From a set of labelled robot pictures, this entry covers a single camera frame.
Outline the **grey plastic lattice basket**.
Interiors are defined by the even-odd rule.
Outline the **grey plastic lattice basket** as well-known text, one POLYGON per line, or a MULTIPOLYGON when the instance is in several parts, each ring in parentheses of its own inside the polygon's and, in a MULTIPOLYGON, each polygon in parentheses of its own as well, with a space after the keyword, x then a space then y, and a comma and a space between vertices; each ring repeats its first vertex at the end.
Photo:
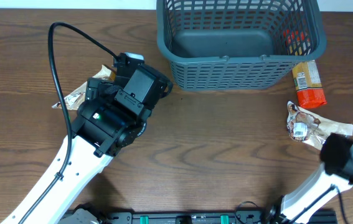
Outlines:
POLYGON ((156 16, 186 91, 266 89, 326 49, 316 0, 157 0, 156 16))

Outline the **orange pasta package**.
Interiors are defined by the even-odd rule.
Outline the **orange pasta package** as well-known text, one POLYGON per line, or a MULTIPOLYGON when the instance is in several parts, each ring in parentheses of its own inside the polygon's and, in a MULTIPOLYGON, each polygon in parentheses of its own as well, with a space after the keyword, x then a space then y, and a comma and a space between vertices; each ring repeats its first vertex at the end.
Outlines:
MULTIPOLYGON (((287 38, 285 45, 288 53, 293 55, 310 53, 311 41, 307 33, 297 30, 291 32, 287 29, 283 32, 283 37, 287 38)), ((327 104, 315 60, 297 64, 292 69, 292 76, 300 107, 313 109, 327 104)))

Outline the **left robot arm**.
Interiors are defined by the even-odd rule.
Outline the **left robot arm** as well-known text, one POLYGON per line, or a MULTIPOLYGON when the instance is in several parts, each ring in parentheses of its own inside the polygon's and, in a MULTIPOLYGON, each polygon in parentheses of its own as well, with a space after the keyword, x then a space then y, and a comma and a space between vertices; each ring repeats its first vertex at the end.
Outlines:
POLYGON ((94 176, 146 129, 173 84, 139 54, 121 53, 114 80, 91 77, 55 159, 4 223, 57 223, 94 176))

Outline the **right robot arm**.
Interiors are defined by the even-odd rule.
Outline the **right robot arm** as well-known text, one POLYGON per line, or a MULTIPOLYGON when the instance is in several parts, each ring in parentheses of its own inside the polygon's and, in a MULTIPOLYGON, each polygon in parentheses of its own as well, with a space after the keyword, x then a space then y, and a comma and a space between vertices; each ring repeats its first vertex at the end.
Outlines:
POLYGON ((322 145, 320 165, 296 190, 262 215, 262 223, 308 223, 335 196, 353 188, 353 139, 332 133, 322 145))

